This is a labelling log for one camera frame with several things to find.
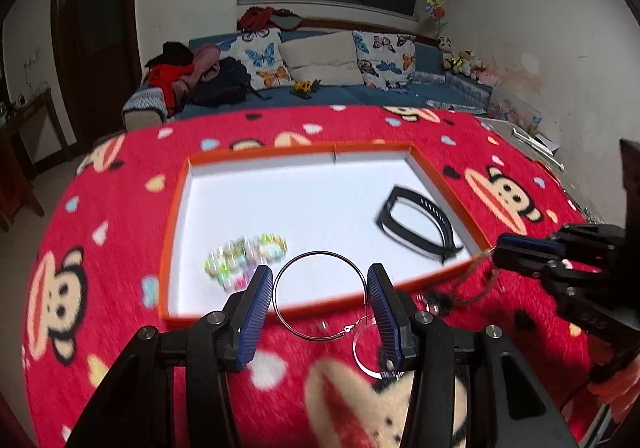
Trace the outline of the silver hoop earring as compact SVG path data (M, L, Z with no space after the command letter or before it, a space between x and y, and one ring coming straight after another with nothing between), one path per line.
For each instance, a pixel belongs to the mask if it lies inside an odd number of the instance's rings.
M404 375L384 353L378 324L372 316L360 320L350 333L352 360L364 376L376 382L394 382Z
M278 274L276 275L276 278L274 278L273 286L272 286L271 301L272 301L273 311L276 314L276 317L278 318L278 320L280 321L280 324L282 324L283 327L285 327L285 329L288 330L288 332L295 335L296 338L300 338L301 340L311 342L311 343L325 343L325 342L333 342L336 340L340 340L341 338L344 338L345 336L349 335L349 333L352 332L352 330L356 329L356 327L358 327L358 325L362 321L366 321L367 316L362 316L358 318L355 322L345 325L345 327L343 327L343 329L339 330L338 332L331 333L326 336L311 336L309 334L300 332L299 330L295 329L295 327L293 327L288 322L288 320L285 319L283 312L280 310L280 306L278 302L278 290L279 290L279 284L283 275L285 274L285 272L288 271L288 269L290 269L299 260L303 260L311 256L326 256L326 257L337 259L342 263L346 264L354 272L356 272L356 275L358 275L358 278L362 285L363 306L367 306L369 301L368 283L367 283L366 277L363 275L362 271L357 267L357 265L352 260L350 260L349 258L347 258L346 256L340 253L325 251L324 249L314 249L313 251L303 252L294 256L286 264L284 264L278 271Z

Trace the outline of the black smart band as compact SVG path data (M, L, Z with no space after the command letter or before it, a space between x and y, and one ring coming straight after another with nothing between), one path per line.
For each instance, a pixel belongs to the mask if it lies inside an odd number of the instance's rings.
M394 186L375 218L392 240L442 264L464 251L447 214L426 195Z

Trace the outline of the red monkey print blanket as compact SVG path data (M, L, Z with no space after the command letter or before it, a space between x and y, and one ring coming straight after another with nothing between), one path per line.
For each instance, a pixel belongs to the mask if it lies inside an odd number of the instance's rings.
M79 167L53 214L32 273L23 364L38 442L61 447L132 333L159 324L157 282L172 194L198 150L242 151L317 143L409 142L439 172L484 236L506 231L465 180L503 173L534 203L523 218L544 235L580 214L558 180L509 145L494 125L434 108L305 106L201 116L118 137ZM280 325L259 343L257 367L231 380L240 439L249 447L314 447L307 407L330 404L346 446L390 446L375 433L381 407L347 398L366 380L341 342L311 345Z

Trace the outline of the orange shallow tray box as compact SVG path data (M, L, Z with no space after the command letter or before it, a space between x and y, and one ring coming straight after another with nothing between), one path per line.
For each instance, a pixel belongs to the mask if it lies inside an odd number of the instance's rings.
M395 187L435 203L448 217L455 257L421 253L376 223ZM207 255L239 238L272 233L303 263L282 278L288 318L361 303L360 275L382 264L401 290L457 275L488 248L480 226L442 175L410 143L334 143L202 152L182 164L160 257L158 313L171 327L227 301L206 275Z

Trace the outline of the plush toys group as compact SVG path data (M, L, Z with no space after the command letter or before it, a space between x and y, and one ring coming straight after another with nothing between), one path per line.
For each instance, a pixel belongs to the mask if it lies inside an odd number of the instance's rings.
M442 54L442 68L452 74L462 75L475 80L480 85L487 87L498 86L500 76L472 51L461 51L458 54L452 52L452 44L449 37L439 36L438 49Z

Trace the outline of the right butterfly pillow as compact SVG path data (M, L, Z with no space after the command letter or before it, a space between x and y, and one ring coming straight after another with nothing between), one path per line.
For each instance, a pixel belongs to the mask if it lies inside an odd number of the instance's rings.
M416 73L416 45L408 34L354 30L352 38L364 85L389 90L405 87Z

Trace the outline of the butterfly pillow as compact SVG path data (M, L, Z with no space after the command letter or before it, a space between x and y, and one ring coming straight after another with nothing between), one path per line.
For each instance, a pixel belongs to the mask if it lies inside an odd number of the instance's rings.
M416 73L416 45L408 34L354 30L352 38L364 85L389 90L405 87Z
M294 84L280 53L282 42L278 28L266 28L241 35L233 44L232 56L250 74L250 85L259 91L290 87Z

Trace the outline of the colourful pinwheel flower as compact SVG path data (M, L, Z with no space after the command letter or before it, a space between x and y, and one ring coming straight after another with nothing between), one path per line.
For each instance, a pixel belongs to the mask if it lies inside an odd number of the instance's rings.
M425 13L435 22L436 36L439 37L442 28L446 25L444 22L447 8L445 0L426 0Z

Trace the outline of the beige pillow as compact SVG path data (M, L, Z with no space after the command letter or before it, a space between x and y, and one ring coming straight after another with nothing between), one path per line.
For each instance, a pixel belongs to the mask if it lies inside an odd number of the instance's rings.
M357 51L351 32L337 32L282 42L280 55L294 82L313 82L321 86L363 84Z

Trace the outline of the yellow toy truck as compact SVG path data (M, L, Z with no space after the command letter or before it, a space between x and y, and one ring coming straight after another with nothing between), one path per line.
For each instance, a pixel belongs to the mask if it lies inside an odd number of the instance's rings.
M316 93L321 86L319 79L315 80L301 80L293 85L291 93L293 96L298 96L300 99L309 100L311 96Z

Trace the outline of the pile of clothes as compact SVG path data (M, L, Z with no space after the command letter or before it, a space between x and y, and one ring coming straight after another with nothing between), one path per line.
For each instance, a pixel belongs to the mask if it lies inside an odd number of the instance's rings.
M186 105L218 108L243 102L253 91L246 66L223 58L218 44L192 50L179 41L166 41L162 52L145 64L142 85L160 95L167 116Z

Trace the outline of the dark wooden side table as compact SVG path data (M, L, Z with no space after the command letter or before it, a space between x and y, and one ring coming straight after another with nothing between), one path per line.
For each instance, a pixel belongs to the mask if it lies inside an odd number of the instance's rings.
M47 159L33 161L23 139L23 128L33 119L43 114L51 124L58 151ZM37 216L44 215L44 209L35 194L32 180L43 171L70 162L74 145L70 145L64 135L58 113L55 111L51 89L43 89L24 106L14 108L1 116L1 230L8 232L17 213L30 208Z

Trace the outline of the left butterfly pillow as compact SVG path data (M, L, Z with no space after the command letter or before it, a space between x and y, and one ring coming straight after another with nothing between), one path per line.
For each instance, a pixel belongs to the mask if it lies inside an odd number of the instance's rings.
M250 74L250 85L259 91L290 87L294 84L280 53L282 42L278 28L266 28L241 35L233 44L232 56Z

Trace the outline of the red bag on sill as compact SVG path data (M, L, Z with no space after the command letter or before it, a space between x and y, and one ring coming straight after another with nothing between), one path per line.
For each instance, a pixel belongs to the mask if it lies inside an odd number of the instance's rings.
M243 33L254 33L267 28L279 30L297 30L303 18L288 10L273 7L249 7L240 17L238 30Z

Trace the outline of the dark wooden door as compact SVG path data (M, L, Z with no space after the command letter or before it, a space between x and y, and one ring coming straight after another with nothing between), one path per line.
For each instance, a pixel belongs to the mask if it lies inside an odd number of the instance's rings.
M51 0L58 83L78 147L124 129L142 76L134 0Z

